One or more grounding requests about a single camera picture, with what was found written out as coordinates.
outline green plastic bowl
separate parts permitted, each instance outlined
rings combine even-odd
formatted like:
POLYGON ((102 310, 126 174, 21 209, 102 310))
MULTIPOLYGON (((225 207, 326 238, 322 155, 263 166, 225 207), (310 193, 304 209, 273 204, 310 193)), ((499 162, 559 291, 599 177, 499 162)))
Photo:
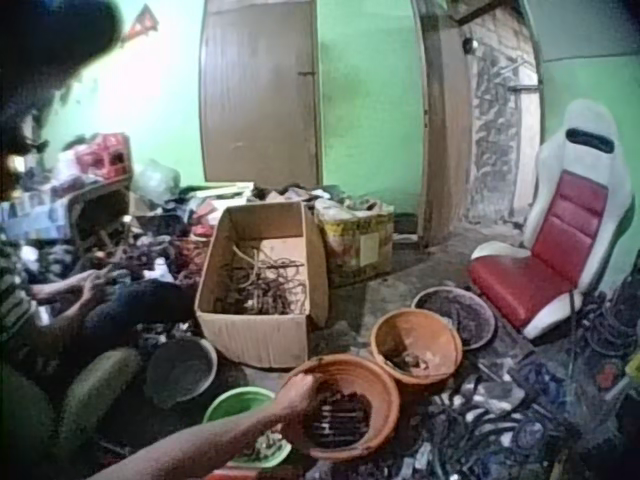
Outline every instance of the green plastic bowl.
MULTIPOLYGON (((274 398, 275 394, 273 392, 259 387, 241 387, 229 390, 216 398, 211 404, 202 423, 213 422, 248 412, 249 410, 271 403, 274 398)), ((281 464, 284 459, 287 458, 290 451, 291 444, 282 440, 280 448, 264 460, 252 462, 241 457, 236 457, 229 462, 229 465, 232 467, 245 468, 273 468, 281 464)))

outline brick wall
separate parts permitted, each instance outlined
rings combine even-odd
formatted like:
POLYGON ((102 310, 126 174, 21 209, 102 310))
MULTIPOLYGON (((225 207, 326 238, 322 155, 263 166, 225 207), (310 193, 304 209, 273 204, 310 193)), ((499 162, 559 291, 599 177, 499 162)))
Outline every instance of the brick wall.
POLYGON ((489 223, 514 216, 520 159, 532 162, 535 158, 535 152, 521 152, 521 148, 537 148, 521 141, 521 120, 522 115, 539 117, 539 102, 525 102, 526 108, 538 111, 523 112, 521 94, 508 91, 510 85, 520 83, 520 69, 535 72, 535 59, 524 21, 507 7, 476 19, 463 31, 479 44, 476 52, 467 56, 473 140, 464 217, 474 223, 489 223), (527 63, 508 69, 523 60, 527 63))

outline open cardboard box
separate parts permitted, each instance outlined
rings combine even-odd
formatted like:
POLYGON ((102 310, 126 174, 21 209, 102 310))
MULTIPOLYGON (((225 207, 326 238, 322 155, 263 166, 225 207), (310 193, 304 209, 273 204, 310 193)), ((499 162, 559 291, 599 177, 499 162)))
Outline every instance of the open cardboard box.
POLYGON ((216 228, 196 297, 196 316, 206 338, 229 359, 263 368, 296 367, 308 358, 308 324, 327 321, 329 290, 322 238, 300 202, 260 203, 227 208, 216 228), (259 247, 273 259, 303 266, 306 282, 300 314, 230 315, 216 312, 228 289, 228 267, 241 251, 259 247))

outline green wall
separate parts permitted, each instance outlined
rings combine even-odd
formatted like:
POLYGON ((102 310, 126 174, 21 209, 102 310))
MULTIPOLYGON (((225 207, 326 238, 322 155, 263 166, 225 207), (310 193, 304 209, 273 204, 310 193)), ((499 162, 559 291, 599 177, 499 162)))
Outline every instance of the green wall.
POLYGON ((601 288, 611 290, 629 272, 640 248, 640 55, 555 61, 545 64, 542 75, 545 137, 560 128, 567 106, 578 98, 606 105, 618 124, 636 192, 636 212, 630 230, 614 250, 601 284, 601 288))
POLYGON ((324 182, 417 212, 420 54, 410 0, 317 0, 324 182))
POLYGON ((157 32, 139 37, 85 68, 63 104, 60 95, 43 137, 51 165, 78 134, 126 132, 134 164, 153 158, 178 169, 182 184, 204 180, 198 62, 204 0, 120 0, 127 31, 147 3, 157 32))

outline door frame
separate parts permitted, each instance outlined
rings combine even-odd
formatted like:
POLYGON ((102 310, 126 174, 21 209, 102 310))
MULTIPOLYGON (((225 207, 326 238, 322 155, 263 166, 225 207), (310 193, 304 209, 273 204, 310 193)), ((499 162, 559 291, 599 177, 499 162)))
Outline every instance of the door frame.
POLYGON ((316 162, 316 185, 305 185, 307 187, 314 187, 318 185, 322 185, 324 178, 324 170, 322 165, 322 121, 321 121, 321 92, 320 92, 320 60, 319 60, 319 39, 318 39, 318 22, 317 22, 317 7, 316 0, 204 0, 203 2, 203 12, 202 12, 202 23, 200 25, 200 51, 198 58, 198 120, 200 124, 200 156, 202 163, 202 176, 204 178, 204 183, 231 183, 231 182, 219 182, 217 180, 208 180, 207 179, 207 169, 206 169, 206 154, 205 154, 205 144, 204 144, 204 122, 203 122, 203 111, 202 111, 202 76, 205 72, 205 62, 207 58, 207 45, 206 45, 206 27, 207 27, 207 16, 208 15, 219 15, 224 12, 228 12, 230 10, 237 10, 241 8, 248 8, 254 5, 269 5, 269 4, 278 4, 278 3, 309 3, 311 6, 311 57, 313 63, 313 123, 314 123, 314 135, 315 135, 315 162, 316 162), (210 8, 210 6, 218 1, 223 1, 227 3, 225 8, 210 8))

